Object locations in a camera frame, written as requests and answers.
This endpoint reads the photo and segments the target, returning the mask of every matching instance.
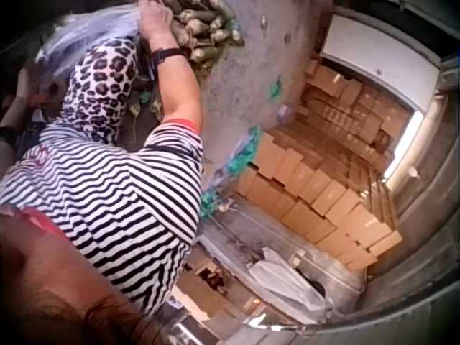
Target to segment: striped shirt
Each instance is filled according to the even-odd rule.
[[[43,212],[103,276],[151,314],[190,252],[202,154],[200,137],[180,123],[158,126],[136,153],[54,123],[6,174],[0,205]]]

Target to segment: red sleeve cuff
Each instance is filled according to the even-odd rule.
[[[200,135],[198,133],[198,129],[196,128],[196,125],[192,121],[187,120],[187,119],[171,119],[171,120],[163,121],[161,124],[182,124],[183,126],[189,128],[196,135]]]

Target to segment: box stack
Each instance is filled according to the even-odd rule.
[[[394,158],[409,111],[368,83],[346,80],[312,60],[298,120],[327,134],[383,173]]]
[[[237,190],[353,270],[375,263],[402,240],[380,174],[299,121],[264,133]]]

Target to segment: woman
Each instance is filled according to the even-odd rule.
[[[105,41],[76,65],[60,118],[0,185],[2,264],[11,268],[2,300],[15,318],[56,301],[82,318],[107,298],[152,314],[190,252],[201,196],[200,91],[170,31],[171,11],[149,0],[139,10],[164,120],[140,151],[114,146],[137,73],[131,39]],[[5,119],[3,146],[18,127]]]

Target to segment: hair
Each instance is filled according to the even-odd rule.
[[[40,295],[19,315],[10,313],[4,301],[0,303],[1,337],[6,340],[3,344],[141,344],[146,342],[143,337],[147,329],[150,336],[155,334],[148,344],[171,344],[165,328],[155,319],[126,312],[123,305],[108,299],[98,301],[81,318],[59,297],[50,293]]]

